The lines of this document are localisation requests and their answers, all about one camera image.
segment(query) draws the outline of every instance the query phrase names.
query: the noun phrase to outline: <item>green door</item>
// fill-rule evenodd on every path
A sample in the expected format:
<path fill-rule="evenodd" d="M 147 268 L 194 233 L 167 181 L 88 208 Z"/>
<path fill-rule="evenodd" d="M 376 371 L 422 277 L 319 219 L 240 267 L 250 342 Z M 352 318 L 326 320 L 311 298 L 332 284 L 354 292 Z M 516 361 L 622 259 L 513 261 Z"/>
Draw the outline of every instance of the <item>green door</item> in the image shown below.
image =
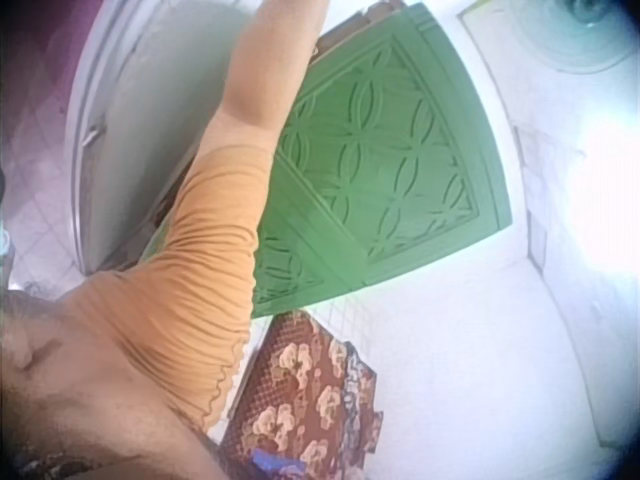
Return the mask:
<path fill-rule="evenodd" d="M 309 71 L 260 228 L 255 316 L 355 291 L 511 222 L 489 122 L 424 5 Z"/>

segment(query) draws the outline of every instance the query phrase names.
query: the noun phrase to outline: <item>person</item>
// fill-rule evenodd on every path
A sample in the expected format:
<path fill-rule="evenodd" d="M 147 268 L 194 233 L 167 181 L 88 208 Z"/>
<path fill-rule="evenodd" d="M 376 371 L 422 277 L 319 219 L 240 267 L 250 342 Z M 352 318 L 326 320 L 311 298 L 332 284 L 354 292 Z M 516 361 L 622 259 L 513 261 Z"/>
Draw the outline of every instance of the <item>person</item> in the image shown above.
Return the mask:
<path fill-rule="evenodd" d="M 20 478 L 260 478 L 205 432 L 248 341 L 272 159 L 328 2 L 258 9 L 161 254 L 55 303 L 3 295 L 2 447 Z"/>

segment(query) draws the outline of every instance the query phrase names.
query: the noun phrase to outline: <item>white wall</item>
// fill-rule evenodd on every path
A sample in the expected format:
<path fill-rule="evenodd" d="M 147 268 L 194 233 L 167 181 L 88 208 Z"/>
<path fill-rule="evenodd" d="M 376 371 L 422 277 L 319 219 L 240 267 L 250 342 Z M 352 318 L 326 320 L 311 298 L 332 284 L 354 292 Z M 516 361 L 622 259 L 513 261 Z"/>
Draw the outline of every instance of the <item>white wall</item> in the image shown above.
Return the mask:
<path fill-rule="evenodd" d="M 430 280 L 419 298 L 402 281 L 369 298 L 385 411 L 371 477 L 533 479 L 600 458 L 575 353 L 531 263 Z"/>
<path fill-rule="evenodd" d="M 640 405 L 638 51 L 591 75 L 558 72 L 514 33 L 509 2 L 464 17 L 519 137 L 533 257 L 573 340 L 601 441 Z"/>

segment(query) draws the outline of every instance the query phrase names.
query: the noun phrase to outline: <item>tiled wall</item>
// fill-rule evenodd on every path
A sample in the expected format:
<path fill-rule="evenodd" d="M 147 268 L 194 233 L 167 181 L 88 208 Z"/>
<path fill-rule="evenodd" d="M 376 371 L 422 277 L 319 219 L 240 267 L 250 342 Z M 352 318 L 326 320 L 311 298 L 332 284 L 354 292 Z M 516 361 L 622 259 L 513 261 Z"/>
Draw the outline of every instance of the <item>tiled wall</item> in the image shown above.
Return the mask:
<path fill-rule="evenodd" d="M 571 335 L 599 438 L 622 444 L 640 392 L 640 272 L 629 251 L 640 202 L 628 146 L 640 128 L 640 51 L 601 72 L 562 73 L 523 46 L 508 11 L 492 0 L 464 19 L 520 144 L 530 258 Z"/>
<path fill-rule="evenodd" d="M 70 235 L 66 109 L 84 40 L 103 0 L 28 0 L 3 19 L 1 164 L 11 285 L 55 298 L 83 277 Z"/>

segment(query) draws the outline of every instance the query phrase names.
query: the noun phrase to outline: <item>skin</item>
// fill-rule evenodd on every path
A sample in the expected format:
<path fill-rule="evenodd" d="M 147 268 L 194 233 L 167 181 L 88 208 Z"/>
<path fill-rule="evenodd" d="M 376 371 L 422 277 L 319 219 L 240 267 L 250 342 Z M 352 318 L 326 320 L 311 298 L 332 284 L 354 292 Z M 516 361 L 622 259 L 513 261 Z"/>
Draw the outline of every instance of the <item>skin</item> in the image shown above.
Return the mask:
<path fill-rule="evenodd" d="M 327 7 L 328 0 L 264 1 L 239 40 L 199 156 L 233 145 L 275 151 Z M 110 339 L 55 303 L 11 292 L 2 304 L 3 448 L 23 465 L 63 454 L 124 468 L 105 478 L 147 466 L 156 478 L 230 478 Z"/>

